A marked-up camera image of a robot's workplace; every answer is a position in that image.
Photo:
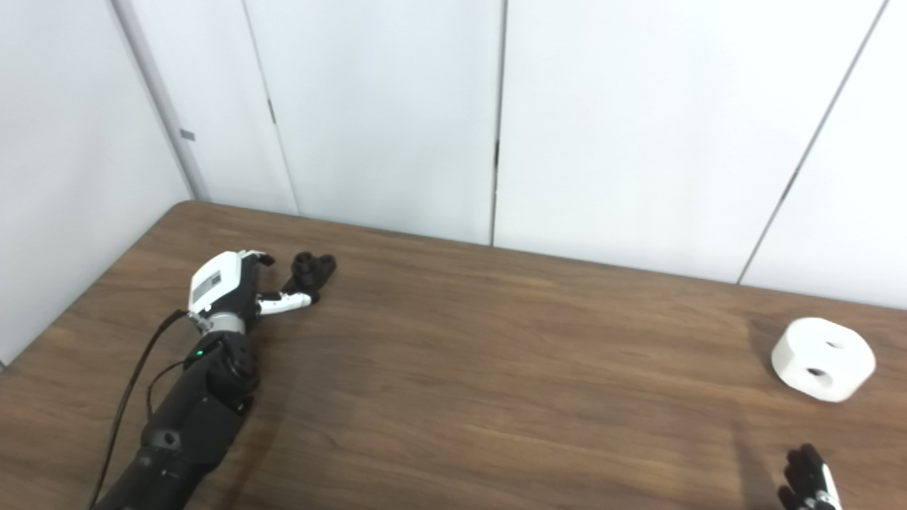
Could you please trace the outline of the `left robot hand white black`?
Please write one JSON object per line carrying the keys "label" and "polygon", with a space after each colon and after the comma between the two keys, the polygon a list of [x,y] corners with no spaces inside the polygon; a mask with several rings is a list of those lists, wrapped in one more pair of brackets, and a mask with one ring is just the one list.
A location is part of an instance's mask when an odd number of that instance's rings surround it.
{"label": "left robot hand white black", "polygon": [[305,291],[259,291],[259,269],[274,262],[263,251],[224,251],[202,265],[191,278],[188,295],[188,316],[198,331],[246,334],[261,316],[317,303],[314,294]]}

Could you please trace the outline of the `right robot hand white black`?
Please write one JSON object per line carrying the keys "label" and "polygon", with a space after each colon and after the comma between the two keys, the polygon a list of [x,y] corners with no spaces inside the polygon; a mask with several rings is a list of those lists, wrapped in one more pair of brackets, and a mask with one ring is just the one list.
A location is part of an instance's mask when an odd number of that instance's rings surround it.
{"label": "right robot hand white black", "polygon": [[777,496],[784,509],[842,509],[830,467],[812,443],[788,451],[783,474]]}

